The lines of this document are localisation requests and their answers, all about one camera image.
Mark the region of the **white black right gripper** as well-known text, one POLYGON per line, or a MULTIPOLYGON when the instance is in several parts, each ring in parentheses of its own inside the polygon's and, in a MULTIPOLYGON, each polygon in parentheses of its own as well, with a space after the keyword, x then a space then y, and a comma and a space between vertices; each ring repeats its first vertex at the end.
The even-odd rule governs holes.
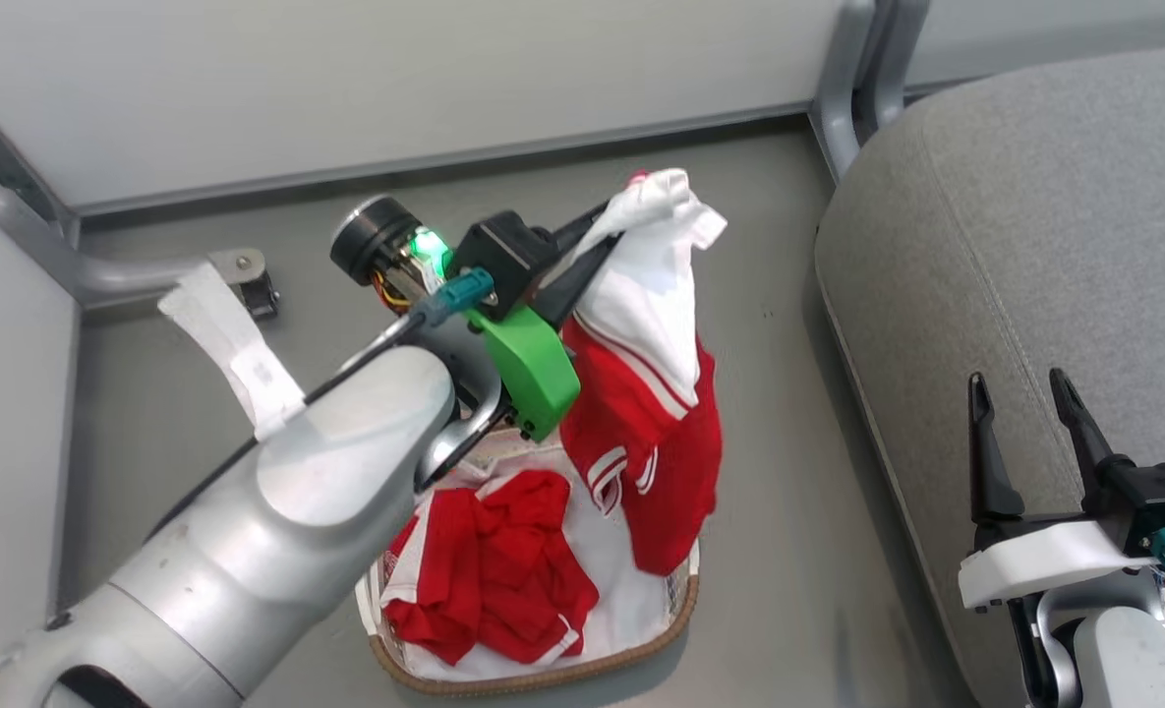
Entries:
POLYGON ((1011 484, 994 432, 984 377, 968 378, 970 521, 1003 534, 963 560, 965 608, 981 608, 1103 578, 1125 568, 1165 572, 1165 463, 1138 467, 1113 451, 1062 368, 1048 371, 1059 422, 1069 432, 1082 479, 1097 484, 1090 510, 1066 518, 1021 519, 1025 501, 1011 484))

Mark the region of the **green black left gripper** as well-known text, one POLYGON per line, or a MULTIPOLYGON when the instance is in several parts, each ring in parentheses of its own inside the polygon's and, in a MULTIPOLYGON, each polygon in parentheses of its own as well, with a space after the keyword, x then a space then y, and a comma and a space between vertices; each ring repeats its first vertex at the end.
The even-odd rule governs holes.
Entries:
POLYGON ((483 337, 516 426, 536 442, 555 431, 579 394, 558 332, 624 236, 617 232, 592 248, 582 245, 608 205, 601 201, 550 233, 502 211, 469 225, 452 252, 450 279, 463 279, 471 270, 483 270, 492 279, 493 290, 463 316, 483 337), (565 259, 574 260, 537 291, 548 270, 565 259))

